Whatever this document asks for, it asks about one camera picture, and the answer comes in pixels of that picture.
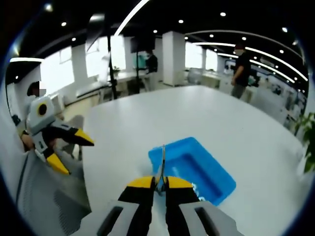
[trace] pants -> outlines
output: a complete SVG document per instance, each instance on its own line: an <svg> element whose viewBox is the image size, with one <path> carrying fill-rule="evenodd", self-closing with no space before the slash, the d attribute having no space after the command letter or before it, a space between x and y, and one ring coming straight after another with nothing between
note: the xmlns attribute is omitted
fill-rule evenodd
<svg viewBox="0 0 315 236"><path fill-rule="evenodd" d="M231 92L231 95L233 97L236 97L236 98L240 99L241 96L243 95L245 89L246 89L246 87L244 87L244 86L235 85L233 90L232 90L232 92Z"/></svg>
<svg viewBox="0 0 315 236"><path fill-rule="evenodd" d="M147 92L154 91L157 89L157 73L153 72L147 75L146 78L143 79L144 87Z"/></svg>

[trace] man in black shirt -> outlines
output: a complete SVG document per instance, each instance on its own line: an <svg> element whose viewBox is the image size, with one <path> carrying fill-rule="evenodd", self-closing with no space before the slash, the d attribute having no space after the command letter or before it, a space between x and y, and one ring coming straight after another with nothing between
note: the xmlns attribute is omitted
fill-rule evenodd
<svg viewBox="0 0 315 236"><path fill-rule="evenodd" d="M144 80L146 91L154 91L157 85L158 59L152 50L146 51L148 58L146 60L147 78Z"/></svg>
<svg viewBox="0 0 315 236"><path fill-rule="evenodd" d="M234 52L238 55L238 58L236 59L235 73L231 82L234 86L231 95L239 99L248 85L248 79L251 73L251 64L250 56L243 45L236 44Z"/></svg>

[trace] curved light strip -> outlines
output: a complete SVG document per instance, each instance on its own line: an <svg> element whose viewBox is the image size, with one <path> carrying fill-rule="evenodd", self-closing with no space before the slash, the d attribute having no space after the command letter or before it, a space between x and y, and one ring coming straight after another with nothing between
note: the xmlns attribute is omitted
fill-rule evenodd
<svg viewBox="0 0 315 236"><path fill-rule="evenodd" d="M238 56L236 56L236 55L230 55L230 54L226 54L226 53L218 53L218 56L231 57L231 58L238 58ZM276 70L276 69L274 69L274 68L272 68L272 67L270 67L270 66L267 66L267 65L265 65L265 64L263 64L263 63L260 63L260 62L257 62L257 61L255 61L255 60L250 60L250 62L251 62L251 63L254 63L254 64L257 64L257 65L260 65L260 66L262 66L262 67L265 67L265 68L267 68L267 69L269 69L269 70L271 70L271 71L274 71L274 72L276 72L277 74L279 74L279 75L281 75L282 77L284 77L284 78L286 78L287 80L289 80L290 82L292 82L293 84L295 83L295 81L292 80L290 77L288 77L287 75L283 74L282 72L280 72L280 71L278 71L278 70Z"/></svg>
<svg viewBox="0 0 315 236"><path fill-rule="evenodd" d="M235 44L230 44L230 43L193 43L195 45L216 45L216 46L228 46L228 47L235 47ZM253 51L256 53L260 53L263 54L267 57L270 57L274 60L277 60L279 62L281 62L282 64L286 65L287 67L289 67L291 70L293 70L294 72L296 72L299 76L301 76L305 81L308 81L308 78L306 78L300 71L298 71L297 69L295 69L292 65L288 64L287 62L285 62L284 60L281 60L280 58L277 58L269 53L263 52L261 50L257 50L255 48L249 48L249 47L245 47L245 49L249 50L249 51Z"/></svg>
<svg viewBox="0 0 315 236"><path fill-rule="evenodd" d="M40 58L11 58L10 62L17 62L17 61L36 61L36 62L43 62L44 59Z"/></svg>
<svg viewBox="0 0 315 236"><path fill-rule="evenodd" d="M125 28L125 26L128 24L128 22L132 19L132 17L148 2L149 0L141 0L137 6L134 7L133 10L127 15L127 17L124 19L124 21L121 23L121 25L116 30L114 36L118 36L122 30Z"/></svg>
<svg viewBox="0 0 315 236"><path fill-rule="evenodd" d="M250 32L245 32L245 31L239 31L239 30L224 30L224 29L214 29L214 30L201 30L201 31L196 31L196 32L190 32L190 33L185 33L185 35L191 35L191 34L197 34L197 33L218 33L218 32L224 32L224 33L239 33L239 34L247 34L247 35L251 35L251 36L255 36L255 37L260 37L269 41L272 41L274 43L277 43L279 45L281 45L284 48L287 48L288 50L290 50L291 52L295 53L297 56L299 56L301 59L303 59L303 57L298 54L296 51L294 51L293 49L289 48L288 46L272 39L272 38L268 38L266 36L262 36L256 33L250 33Z"/></svg>
<svg viewBox="0 0 315 236"><path fill-rule="evenodd" d="M217 53L218 56L230 57L230 58L238 58L236 55L230 55L226 53Z"/></svg>

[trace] black ceiling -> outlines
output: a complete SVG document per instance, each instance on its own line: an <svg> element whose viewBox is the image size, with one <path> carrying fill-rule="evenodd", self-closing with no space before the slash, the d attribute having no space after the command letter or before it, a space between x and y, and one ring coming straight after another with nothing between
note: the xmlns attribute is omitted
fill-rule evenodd
<svg viewBox="0 0 315 236"><path fill-rule="evenodd" d="M110 34L116 31L117 26L124 20L128 13L140 2L139 0L115 0L115 1L53 1L53 12L42 11L38 14L32 24L30 24L26 37L20 45L20 57L40 57L45 58L55 51L69 45L77 45L85 42L86 28L90 17L94 13L106 12L107 20L112 25ZM285 47L262 39L258 36L245 35L243 33L214 32L195 33L189 36L191 42L220 42L235 44L243 41L248 47L252 47L269 54L272 54L293 67L298 69L307 77L306 67L300 56L298 46L292 45L297 38L290 28L290 22L279 11L280 8L275 3L264 4L235 3L227 4L225 1L214 2L206 0L182 1L182 0L150 0L130 21L122 34L134 36L140 33L158 31L162 35L170 30L181 33L190 33L201 30L238 30L254 33L276 40L294 50L291 52ZM67 22L65 27L61 27L61 22ZM282 31L282 27L288 27L288 32ZM233 53L232 47L218 46L220 52ZM278 70L283 74L294 78L297 77L304 90L307 90L306 83L300 76L287 66L273 59L270 62L279 66Z"/></svg>

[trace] potted plant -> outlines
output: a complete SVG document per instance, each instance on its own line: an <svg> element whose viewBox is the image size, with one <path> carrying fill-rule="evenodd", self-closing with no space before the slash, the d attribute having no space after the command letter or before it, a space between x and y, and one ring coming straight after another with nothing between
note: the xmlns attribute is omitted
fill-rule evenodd
<svg viewBox="0 0 315 236"><path fill-rule="evenodd" d="M301 128L303 131L302 158L298 165L297 174L302 181L311 183L315 174L315 113L301 116L295 127L297 130Z"/></svg>
<svg viewBox="0 0 315 236"><path fill-rule="evenodd" d="M118 74L120 72L120 69L116 66L114 66L113 68L113 74L114 74L114 77L117 78L118 77Z"/></svg>

